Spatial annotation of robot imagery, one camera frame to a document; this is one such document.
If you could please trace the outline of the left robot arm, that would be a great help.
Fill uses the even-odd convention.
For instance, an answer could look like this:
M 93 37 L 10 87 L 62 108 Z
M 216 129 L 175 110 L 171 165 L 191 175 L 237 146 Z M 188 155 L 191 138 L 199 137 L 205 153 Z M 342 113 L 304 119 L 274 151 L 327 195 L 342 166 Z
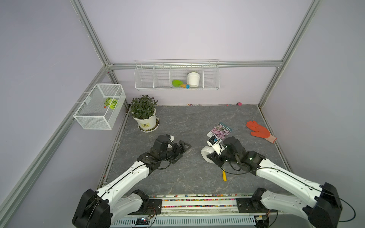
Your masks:
M 172 135 L 160 135 L 150 150 L 119 177 L 104 187 L 83 193 L 72 224 L 76 228 L 109 228 L 113 222 L 134 212 L 149 210 L 149 196 L 141 190 L 125 194 L 137 183 L 159 170 L 162 162 L 176 163 L 192 146 L 182 140 L 174 142 Z

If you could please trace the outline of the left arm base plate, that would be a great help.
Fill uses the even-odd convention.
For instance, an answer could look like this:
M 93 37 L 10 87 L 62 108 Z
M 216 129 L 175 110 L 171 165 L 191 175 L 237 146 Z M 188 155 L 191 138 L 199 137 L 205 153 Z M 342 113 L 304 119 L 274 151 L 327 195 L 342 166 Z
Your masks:
M 132 212 L 129 215 L 160 215 L 162 210 L 162 200 L 161 199 L 149 199 L 143 202 L 140 209 L 136 212 Z

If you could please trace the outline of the yellow handled screwdriver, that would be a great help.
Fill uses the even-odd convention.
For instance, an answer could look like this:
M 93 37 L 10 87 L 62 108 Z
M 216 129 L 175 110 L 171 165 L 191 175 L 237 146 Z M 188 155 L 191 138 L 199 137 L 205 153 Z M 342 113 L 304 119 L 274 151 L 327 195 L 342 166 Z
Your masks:
M 225 170 L 222 170 L 222 178 L 223 178 L 223 181 L 227 181 L 227 176 L 226 176 Z

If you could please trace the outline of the white square alarm clock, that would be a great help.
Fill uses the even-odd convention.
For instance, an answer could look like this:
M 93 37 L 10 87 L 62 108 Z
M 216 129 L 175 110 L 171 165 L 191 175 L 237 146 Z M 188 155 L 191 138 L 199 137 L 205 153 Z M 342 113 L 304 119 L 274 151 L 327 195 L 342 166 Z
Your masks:
M 202 155 L 203 159 L 206 162 L 212 163 L 212 164 L 214 164 L 214 162 L 211 159 L 208 158 L 208 155 L 215 154 L 215 153 L 216 153 L 215 150 L 210 146 L 205 146 L 201 150 L 201 155 Z

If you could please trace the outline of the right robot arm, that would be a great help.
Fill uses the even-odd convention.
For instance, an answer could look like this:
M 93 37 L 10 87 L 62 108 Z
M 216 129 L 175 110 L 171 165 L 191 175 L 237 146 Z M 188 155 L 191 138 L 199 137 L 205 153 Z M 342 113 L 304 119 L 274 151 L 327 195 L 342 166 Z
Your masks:
M 343 206 L 337 189 L 330 183 L 319 184 L 301 178 L 279 167 L 264 155 L 246 151 L 235 137 L 220 142 L 215 136 L 207 141 L 209 154 L 206 161 L 219 167 L 226 162 L 235 163 L 241 174 L 253 174 L 267 179 L 290 192 L 282 195 L 266 189 L 257 189 L 252 196 L 269 210 L 278 210 L 306 219 L 315 228 L 336 228 L 340 222 Z

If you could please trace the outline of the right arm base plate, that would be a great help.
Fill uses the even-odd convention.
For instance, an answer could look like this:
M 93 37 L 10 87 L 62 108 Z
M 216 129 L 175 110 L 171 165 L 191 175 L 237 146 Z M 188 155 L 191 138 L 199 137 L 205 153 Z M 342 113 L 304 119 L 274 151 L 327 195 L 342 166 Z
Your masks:
M 237 198 L 237 208 L 239 213 L 265 213 L 269 212 L 259 200 L 252 198 Z

